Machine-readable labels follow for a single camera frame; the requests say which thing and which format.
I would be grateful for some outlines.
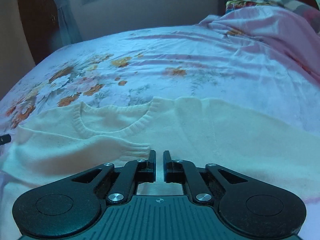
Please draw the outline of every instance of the metal screw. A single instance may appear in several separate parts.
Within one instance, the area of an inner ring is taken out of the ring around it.
[[[124,199],[124,196],[120,193],[113,193],[113,194],[110,194],[108,196],[108,199],[113,201],[113,202],[118,202],[120,200],[123,200]]]
[[[211,195],[207,193],[201,193],[196,196],[196,199],[199,201],[209,201],[211,199]]]

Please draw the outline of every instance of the bed sheet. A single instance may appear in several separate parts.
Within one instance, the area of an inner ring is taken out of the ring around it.
[[[268,6],[73,44],[47,57],[3,98],[0,134],[14,140],[15,128],[30,116],[79,101],[130,106],[153,96],[195,96],[220,98],[320,136],[319,52],[320,38],[305,19]],[[305,240],[320,239],[319,197],[303,200]]]

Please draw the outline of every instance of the sweater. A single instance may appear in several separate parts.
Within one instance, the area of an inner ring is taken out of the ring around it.
[[[197,167],[216,163],[302,199],[320,196],[319,148],[320,138],[314,135],[217,99],[153,98],[129,107],[91,108],[81,102],[54,108],[19,126],[1,161],[1,169],[15,181],[4,188],[0,228],[13,230],[10,208],[23,192],[101,163],[123,166],[147,159],[150,149],[157,152],[157,181],[141,184],[139,194],[182,194],[179,184],[163,182],[162,153],[169,150],[172,159]]]

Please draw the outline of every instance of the sweater neckline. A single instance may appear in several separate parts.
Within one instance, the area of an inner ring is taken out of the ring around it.
[[[154,115],[156,114],[158,110],[158,106],[160,104],[161,98],[153,97],[153,99],[146,104],[143,105],[135,105],[135,106],[104,106],[101,108],[93,108],[89,105],[87,105],[85,102],[81,101],[79,104],[76,104],[73,110],[73,126],[76,129],[76,131],[81,134],[84,138],[93,137],[96,135],[109,135],[109,136],[115,136],[115,137],[127,137],[136,134],[140,130],[144,129],[145,126],[149,124],[149,122],[153,119]],[[83,123],[81,112],[84,110],[85,112],[89,114],[97,114],[101,112],[105,112],[106,114],[109,111],[117,112],[117,113],[123,113],[126,111],[140,111],[140,110],[146,110],[146,113],[140,117],[137,121],[130,124],[129,126],[117,130],[117,131],[95,131],[92,130]]]

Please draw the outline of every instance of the brown door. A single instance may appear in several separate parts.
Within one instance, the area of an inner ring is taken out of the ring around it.
[[[36,64],[62,47],[54,0],[18,0],[23,30]]]

